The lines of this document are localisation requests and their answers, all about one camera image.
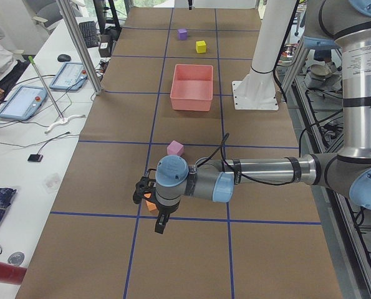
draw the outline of red plastic bin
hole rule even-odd
[[[176,64],[170,98],[174,110],[209,111],[213,99],[213,66]]]

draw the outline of computer mouse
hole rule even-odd
[[[60,54],[58,56],[58,61],[59,62],[65,62],[65,61],[71,61],[71,60],[72,60],[72,58],[67,54]]]

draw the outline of black keyboard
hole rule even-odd
[[[79,23],[81,35],[87,48],[98,47],[97,27],[94,21]]]

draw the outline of white table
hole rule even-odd
[[[79,18],[78,21],[89,20],[89,18]],[[94,66],[97,66],[100,61],[98,47],[89,48],[89,53]],[[73,62],[80,62],[63,21],[34,59],[42,75],[58,72],[62,65],[57,61],[59,54],[69,54]],[[19,81],[36,76],[33,67],[29,66]],[[47,78],[46,82],[49,83],[51,80],[52,78]],[[23,84],[42,86],[38,79]],[[52,92],[52,94],[57,100],[64,95],[64,92]],[[65,116],[88,115],[92,106],[91,98],[94,96],[92,85],[86,81],[80,90],[64,95],[58,101],[58,106],[63,110],[72,100],[71,106],[64,112]],[[49,126],[57,119],[57,112],[49,99],[40,110],[43,111],[29,121]],[[46,128],[39,125],[17,123],[0,128],[0,142],[29,145],[48,140],[66,131],[71,135],[78,135],[85,120],[85,118],[74,119],[67,125],[54,128],[48,135],[44,133]],[[40,152],[44,155],[40,163],[29,163],[27,158],[30,154],[37,153],[42,144],[24,149],[0,145],[0,188],[17,189],[12,205],[0,223],[0,244],[3,248],[0,261],[7,262],[12,253],[20,251],[25,255],[21,266],[28,267],[78,139],[79,137],[75,136],[49,142]],[[52,186],[47,187],[48,181],[52,182]],[[18,289],[17,285],[0,283],[0,299],[14,298]]]

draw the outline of tablet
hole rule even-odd
[[[47,98],[43,87],[20,86],[0,110],[1,118],[28,120]]]
[[[50,89],[54,90],[78,90],[87,79],[84,67],[80,62],[65,62],[55,75]]]

